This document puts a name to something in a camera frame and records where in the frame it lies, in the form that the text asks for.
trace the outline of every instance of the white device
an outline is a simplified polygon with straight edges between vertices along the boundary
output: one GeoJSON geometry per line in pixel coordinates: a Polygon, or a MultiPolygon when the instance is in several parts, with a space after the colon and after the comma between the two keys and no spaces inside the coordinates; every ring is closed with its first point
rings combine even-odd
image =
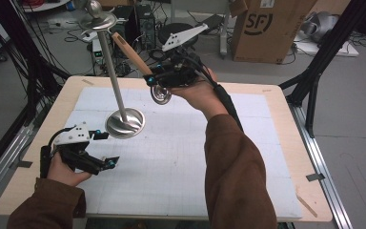
{"type": "Polygon", "coordinates": [[[89,141],[91,138],[89,137],[88,125],[86,122],[83,122],[74,128],[72,128],[68,132],[61,133],[55,141],[55,145],[64,145],[64,144],[72,144],[72,143],[80,143],[89,141]]]}
{"type": "Polygon", "coordinates": [[[165,45],[162,46],[162,51],[165,52],[177,46],[183,45],[186,41],[192,39],[192,37],[200,34],[207,28],[208,28],[207,24],[203,24],[201,26],[194,27],[186,31],[181,31],[175,34],[171,33],[171,36],[166,41],[165,45]]]}
{"type": "Polygon", "coordinates": [[[80,36],[82,37],[82,40],[90,42],[91,40],[97,37],[97,31],[91,31],[91,32],[84,31],[81,33],[80,36]]]}
{"type": "Polygon", "coordinates": [[[92,40],[91,52],[93,53],[93,57],[96,60],[96,62],[103,60],[103,52],[102,52],[102,47],[100,46],[99,39],[92,40]]]}

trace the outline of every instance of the brown sleeve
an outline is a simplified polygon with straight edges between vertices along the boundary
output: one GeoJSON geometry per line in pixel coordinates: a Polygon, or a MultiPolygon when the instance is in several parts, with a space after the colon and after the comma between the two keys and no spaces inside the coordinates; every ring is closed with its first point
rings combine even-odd
{"type": "Polygon", "coordinates": [[[34,194],[10,215],[8,228],[72,228],[72,217],[86,213],[82,189],[50,180],[36,180],[34,194]]]}
{"type": "Polygon", "coordinates": [[[205,153],[205,195],[212,228],[277,228],[263,158],[230,115],[210,119],[205,153]]]}

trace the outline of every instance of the hand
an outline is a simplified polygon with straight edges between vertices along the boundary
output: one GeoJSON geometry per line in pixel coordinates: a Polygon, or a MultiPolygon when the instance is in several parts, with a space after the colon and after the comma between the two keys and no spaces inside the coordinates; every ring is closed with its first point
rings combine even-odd
{"type": "MultiPolygon", "coordinates": [[[[208,69],[211,77],[216,81],[216,75],[208,69]]],[[[227,110],[216,96],[211,84],[202,78],[187,88],[172,88],[171,93],[186,99],[192,107],[201,111],[210,120],[215,115],[227,114],[227,110]]]]}
{"type": "Polygon", "coordinates": [[[51,160],[47,178],[74,187],[79,183],[89,179],[91,176],[92,174],[87,172],[75,173],[67,164],[62,162],[59,153],[56,153],[51,160]]]}

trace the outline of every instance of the metal rail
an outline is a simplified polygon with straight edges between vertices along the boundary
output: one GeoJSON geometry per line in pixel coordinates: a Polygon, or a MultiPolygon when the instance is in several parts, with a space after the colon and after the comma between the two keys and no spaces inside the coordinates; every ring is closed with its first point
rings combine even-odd
{"type": "Polygon", "coordinates": [[[301,133],[316,173],[325,176],[325,178],[320,181],[320,185],[322,186],[323,192],[325,193],[326,199],[328,200],[332,213],[334,214],[338,228],[352,229],[352,223],[350,222],[346,209],[341,202],[340,195],[335,188],[335,184],[332,180],[331,174],[329,173],[329,169],[326,166],[325,160],[323,159],[323,155],[320,152],[315,138],[310,137],[310,134],[305,127],[306,115],[304,111],[301,107],[294,107],[291,105],[290,110],[293,113],[295,123],[301,133]]]}
{"type": "MultiPolygon", "coordinates": [[[[42,110],[43,108],[39,104],[37,106],[37,112],[40,114],[42,110]]],[[[34,132],[33,121],[28,126],[22,126],[17,132],[15,138],[0,158],[0,182],[10,169],[12,163],[19,157],[22,150],[24,150],[23,148],[26,146],[34,132]]]]}

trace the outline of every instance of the wooden handle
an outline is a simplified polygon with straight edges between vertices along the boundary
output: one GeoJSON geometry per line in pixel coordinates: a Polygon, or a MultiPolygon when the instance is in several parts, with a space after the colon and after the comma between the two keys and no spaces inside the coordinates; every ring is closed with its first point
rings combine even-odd
{"type": "Polygon", "coordinates": [[[139,71],[141,71],[143,74],[152,74],[153,72],[148,68],[147,64],[142,60],[142,58],[135,52],[135,50],[127,43],[123,37],[116,32],[112,35],[112,39],[117,44],[118,47],[120,47],[121,51],[129,59],[132,61],[132,63],[138,68],[139,71]]]}

